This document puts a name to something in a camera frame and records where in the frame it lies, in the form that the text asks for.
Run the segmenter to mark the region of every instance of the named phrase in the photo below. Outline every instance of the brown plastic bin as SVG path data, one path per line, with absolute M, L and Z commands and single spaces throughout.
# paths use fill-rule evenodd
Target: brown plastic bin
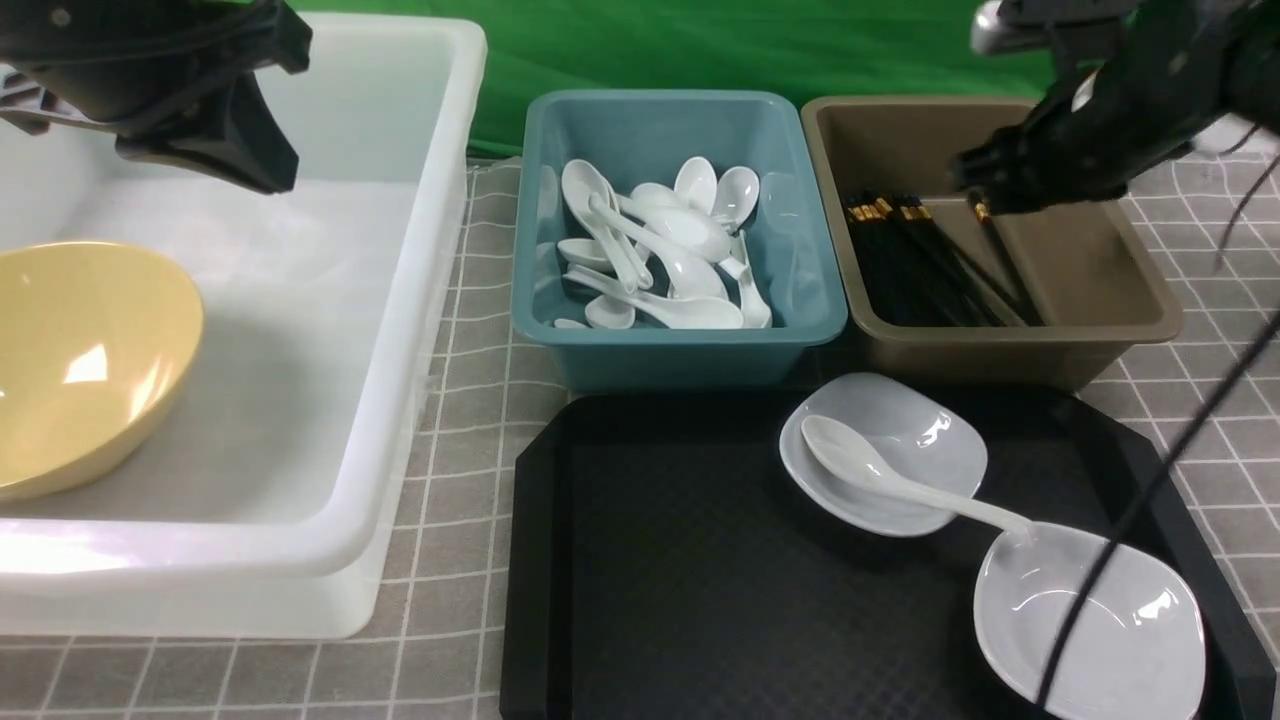
M 1129 347 L 1172 340 L 1181 307 L 1115 202 L 997 218 L 1046 327 L 906 328 L 872 311 L 841 199 L 860 190 L 925 197 L 938 224 L 1005 281 L 946 168 L 1030 109 L 984 97 L 822 97 L 801 120 L 852 323 L 827 357 L 916 382 L 1079 389 Z

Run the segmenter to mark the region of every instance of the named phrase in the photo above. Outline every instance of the teal plastic bin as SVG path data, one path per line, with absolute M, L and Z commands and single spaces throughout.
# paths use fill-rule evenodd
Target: teal plastic bin
M 564 164 L 585 159 L 614 190 L 630 193 L 641 182 L 669 187 L 692 155 L 710 160 L 717 173 L 746 165 L 760 176 L 760 202 L 744 229 L 774 327 L 673 331 L 648 319 L 628 331 L 552 327 L 557 318 L 584 322 L 594 295 L 561 278 L 566 263 L 556 242 L 588 237 L 561 200 Z M 512 318 L 516 332 L 553 351 L 576 392 L 781 382 L 806 347 L 833 340 L 849 318 L 795 106 L 764 92 L 701 90 L 582 90 L 538 99 L 525 126 Z

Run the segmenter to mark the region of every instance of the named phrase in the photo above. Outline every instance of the yellow bowl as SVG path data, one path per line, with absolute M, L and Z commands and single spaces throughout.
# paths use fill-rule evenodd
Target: yellow bowl
M 0 501 L 108 474 L 164 420 L 205 328 L 168 258 L 63 242 L 0 254 Z

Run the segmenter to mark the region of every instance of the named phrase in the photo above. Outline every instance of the tray rim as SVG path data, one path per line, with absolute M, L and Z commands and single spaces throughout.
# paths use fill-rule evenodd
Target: tray rim
M 924 395 L 963 392 L 973 388 L 919 387 Z M 1005 388 L 1038 404 L 1082 442 L 1114 446 L 1128 464 L 1126 487 L 1115 492 L 1137 492 L 1139 478 L 1155 477 L 1161 457 L 1149 439 L 1103 415 L 1083 401 L 1052 388 Z M 503 638 L 499 712 L 504 720 L 559 720 L 572 716 L 571 643 L 557 642 L 557 635 L 571 632 L 570 598 L 557 602 L 553 588 L 571 573 L 566 559 L 572 542 L 571 503 L 557 482 L 563 469 L 559 450 L 566 428 L 581 413 L 607 402 L 664 402 L 696 397 L 699 404 L 714 405 L 717 396 L 742 393 L 654 393 L 645 396 L 591 396 L 568 404 L 516 460 L 511 530 L 511 559 L 507 584 L 507 618 Z M 794 409 L 808 397 L 805 391 L 760 391 L 750 393 L 768 397 Z M 1107 489 L 1105 483 L 1094 486 Z M 1100 495 L 1100 502 L 1107 498 Z M 1210 665 L 1226 666 L 1234 684 L 1235 712 L 1240 720 L 1270 720 L 1276 697 L 1277 675 L 1270 656 L 1249 623 L 1235 592 L 1206 543 L 1190 510 L 1172 483 L 1155 497 L 1140 524 L 1153 530 L 1167 552 L 1165 561 L 1183 574 L 1197 594 L 1216 598 L 1201 600 L 1206 634 L 1211 638 Z M 1217 598 L 1230 598 L 1222 602 Z

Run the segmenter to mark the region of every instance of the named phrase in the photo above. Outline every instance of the spoon in dish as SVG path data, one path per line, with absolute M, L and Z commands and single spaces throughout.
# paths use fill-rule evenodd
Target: spoon in dish
M 1016 512 L 904 478 L 861 433 L 840 420 L 809 415 L 800 423 L 800 432 L 818 462 L 859 489 L 956 512 L 1009 533 L 1030 530 L 1033 523 Z

